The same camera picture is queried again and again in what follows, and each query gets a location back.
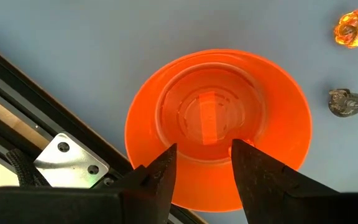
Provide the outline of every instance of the silver metal plate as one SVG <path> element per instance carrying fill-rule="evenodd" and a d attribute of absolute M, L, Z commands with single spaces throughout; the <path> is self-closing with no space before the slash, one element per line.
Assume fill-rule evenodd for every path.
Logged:
<path fill-rule="evenodd" d="M 68 133 L 56 135 L 34 165 L 52 187 L 90 188 L 109 170 L 102 158 Z"/>

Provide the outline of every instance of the orange bowl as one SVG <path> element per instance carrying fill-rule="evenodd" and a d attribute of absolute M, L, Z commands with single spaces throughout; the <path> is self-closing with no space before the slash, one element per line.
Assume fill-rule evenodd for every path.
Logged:
<path fill-rule="evenodd" d="M 205 50 L 162 67 L 136 94 L 125 127 L 133 167 L 178 144 L 172 203 L 203 212 L 242 208 L 228 153 L 235 138 L 293 169 L 311 141 L 310 111 L 294 79 L 240 50 Z"/>

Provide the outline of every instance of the light blue surface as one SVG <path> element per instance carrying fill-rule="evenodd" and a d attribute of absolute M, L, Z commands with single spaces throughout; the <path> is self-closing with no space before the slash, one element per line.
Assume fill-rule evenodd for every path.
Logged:
<path fill-rule="evenodd" d="M 358 49 L 332 35 L 356 8 L 355 0 L 0 0 L 0 53 L 123 153 L 129 105 L 158 68 L 204 49 L 259 54 L 309 101 L 313 141 L 300 171 L 358 191 L 358 115 L 337 118 L 327 107 L 330 88 L 358 92 Z M 200 214 L 246 222 L 243 211 Z"/>

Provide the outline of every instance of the blue tabletop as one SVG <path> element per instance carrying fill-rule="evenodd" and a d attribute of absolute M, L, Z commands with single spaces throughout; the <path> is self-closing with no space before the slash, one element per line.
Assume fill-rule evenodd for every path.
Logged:
<path fill-rule="evenodd" d="M 302 87 L 313 140 L 300 172 L 358 191 L 358 115 L 328 110 L 330 88 L 358 92 L 358 48 L 333 41 L 355 0 L 0 0 L 0 53 L 123 154 L 127 110 L 154 71 L 204 49 L 253 52 Z M 199 213 L 246 223 L 243 211 Z"/>

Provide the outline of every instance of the orange plastic bowl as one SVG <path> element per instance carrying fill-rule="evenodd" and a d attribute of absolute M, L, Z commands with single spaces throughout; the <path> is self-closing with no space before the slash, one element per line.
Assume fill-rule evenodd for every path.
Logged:
<path fill-rule="evenodd" d="M 274 63 L 240 50 L 205 50 L 155 72 L 128 112 L 125 142 L 133 167 L 178 144 L 172 202 L 204 212 L 242 208 L 228 153 L 234 138 L 293 169 L 311 141 L 300 87 Z"/>

